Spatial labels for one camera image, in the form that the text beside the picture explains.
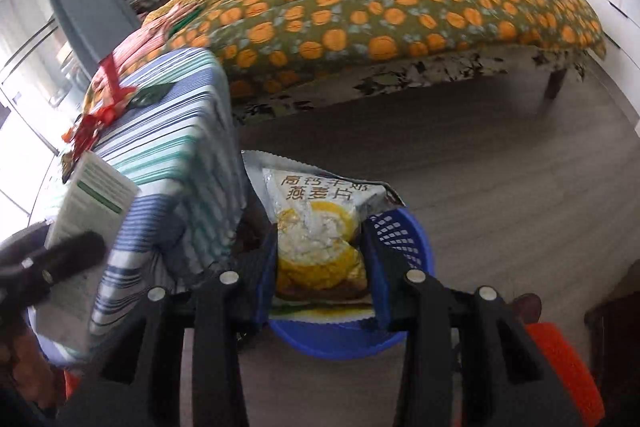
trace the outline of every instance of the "blue striped cloth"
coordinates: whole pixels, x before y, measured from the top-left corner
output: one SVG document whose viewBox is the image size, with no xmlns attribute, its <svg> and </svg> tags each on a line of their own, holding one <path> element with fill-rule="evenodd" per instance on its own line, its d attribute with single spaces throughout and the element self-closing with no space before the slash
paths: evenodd
<svg viewBox="0 0 640 427">
<path fill-rule="evenodd" d="M 94 151 L 140 188 L 95 300 L 96 343 L 153 285 L 171 291 L 223 269 L 246 204 L 247 181 L 231 115 L 226 75 L 214 55 L 186 48 L 127 77 L 138 87 L 174 83 L 156 105 L 128 111 Z M 54 217 L 65 186 L 49 184 L 44 217 Z M 54 363 L 75 359 L 47 352 Z"/>
</svg>

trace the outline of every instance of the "gray floor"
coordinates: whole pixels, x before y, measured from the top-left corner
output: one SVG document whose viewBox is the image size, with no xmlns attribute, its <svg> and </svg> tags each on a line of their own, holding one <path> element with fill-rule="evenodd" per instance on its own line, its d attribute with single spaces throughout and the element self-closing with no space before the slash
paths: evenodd
<svg viewBox="0 0 640 427">
<path fill-rule="evenodd" d="M 640 139 L 593 76 L 541 104 L 545 78 L 486 78 L 336 105 L 241 130 L 243 148 L 394 186 L 429 235 L 436 276 L 506 298 L 588 356 L 584 312 L 640 257 Z M 402 346 L 325 362 L 270 331 L 241 357 L 252 426 L 388 426 Z"/>
</svg>

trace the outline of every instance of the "screw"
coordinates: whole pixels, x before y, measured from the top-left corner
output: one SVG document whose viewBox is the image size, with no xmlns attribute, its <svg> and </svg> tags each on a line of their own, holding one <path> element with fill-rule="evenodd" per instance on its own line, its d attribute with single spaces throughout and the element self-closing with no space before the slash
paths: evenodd
<svg viewBox="0 0 640 427">
<path fill-rule="evenodd" d="M 409 270 L 405 274 L 405 277 L 409 282 L 414 282 L 414 283 L 425 282 L 427 279 L 427 275 L 422 270 L 415 270 L 415 269 Z"/>
<path fill-rule="evenodd" d="M 478 293 L 485 301 L 495 301 L 495 299 L 498 298 L 498 292 L 491 288 L 491 286 L 482 286 L 478 290 Z"/>
<path fill-rule="evenodd" d="M 220 282 L 223 284 L 235 284 L 239 281 L 240 276 L 233 271 L 226 271 L 220 274 Z"/>
<path fill-rule="evenodd" d="M 155 288 L 151 288 L 148 293 L 146 293 L 146 298 L 148 298 L 150 301 L 157 302 L 164 299 L 165 295 L 166 291 L 164 290 L 164 288 L 156 286 Z"/>
<path fill-rule="evenodd" d="M 53 277 L 51 276 L 51 274 L 48 271 L 42 270 L 42 278 L 44 280 L 46 280 L 47 284 L 49 284 L 49 285 L 53 284 Z"/>
</svg>

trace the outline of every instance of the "blue plastic basket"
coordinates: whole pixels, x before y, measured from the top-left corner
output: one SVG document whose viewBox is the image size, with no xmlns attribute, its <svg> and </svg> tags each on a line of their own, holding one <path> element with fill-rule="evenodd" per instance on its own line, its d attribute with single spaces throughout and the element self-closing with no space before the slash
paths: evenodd
<svg viewBox="0 0 640 427">
<path fill-rule="evenodd" d="M 370 216 L 378 239 L 404 255 L 412 268 L 433 275 L 433 254 L 420 223 L 405 208 Z M 375 355 L 404 340 L 406 333 L 380 330 L 375 319 L 342 324 L 271 320 L 271 328 L 296 349 L 320 359 L 350 360 Z"/>
</svg>

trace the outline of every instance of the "brown shoe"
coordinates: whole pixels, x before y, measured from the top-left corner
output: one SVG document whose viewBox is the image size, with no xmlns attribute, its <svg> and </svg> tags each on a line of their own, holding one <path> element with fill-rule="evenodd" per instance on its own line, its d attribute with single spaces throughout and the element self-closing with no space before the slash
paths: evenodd
<svg viewBox="0 0 640 427">
<path fill-rule="evenodd" d="M 535 293 L 525 293 L 509 304 L 511 311 L 525 324 L 535 324 L 542 315 L 542 300 Z"/>
</svg>

